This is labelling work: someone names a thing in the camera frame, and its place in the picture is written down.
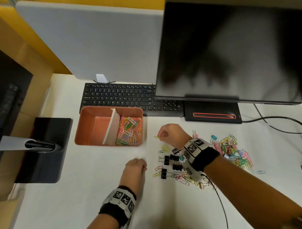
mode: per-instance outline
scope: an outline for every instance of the white table surface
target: white table surface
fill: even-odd
[[[136,206],[130,228],[226,228],[219,199],[212,190],[185,186],[175,179],[153,178],[158,151],[163,145],[157,135],[167,123],[178,123],[189,134],[195,129],[201,138],[212,134],[238,139],[254,164],[252,174],[302,205],[302,141],[300,135],[283,134],[263,121],[238,124],[185,122],[184,118],[144,117],[144,143],[138,148],[78,146],[74,143],[84,84],[72,75],[56,75],[46,97],[41,117],[72,118],[73,125],[63,170],[56,184],[27,184],[15,229],[86,228],[97,215],[102,201],[117,187],[125,163],[135,157],[148,164],[143,197]],[[301,120],[302,106],[258,105],[262,115],[288,116]],[[239,104],[244,120],[258,118],[252,104]],[[302,132],[288,120],[268,120],[285,131]],[[266,174],[257,174],[264,170]],[[239,212],[218,191],[226,210],[229,228],[251,228]]]

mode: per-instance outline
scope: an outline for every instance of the gray partition board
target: gray partition board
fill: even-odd
[[[75,77],[156,82],[162,10],[26,1],[16,9]]]

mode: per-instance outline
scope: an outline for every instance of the monitor stand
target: monitor stand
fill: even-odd
[[[184,101],[186,121],[241,124],[238,103]]]

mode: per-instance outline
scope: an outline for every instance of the person's left arm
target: person's left arm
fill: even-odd
[[[129,161],[118,188],[104,200],[99,215],[87,229],[118,229],[125,225],[134,208],[136,196],[141,192],[142,177],[146,170],[147,163],[143,159],[135,158]]]

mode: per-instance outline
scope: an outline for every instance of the monitor screen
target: monitor screen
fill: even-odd
[[[302,102],[302,10],[167,2],[156,96]]]

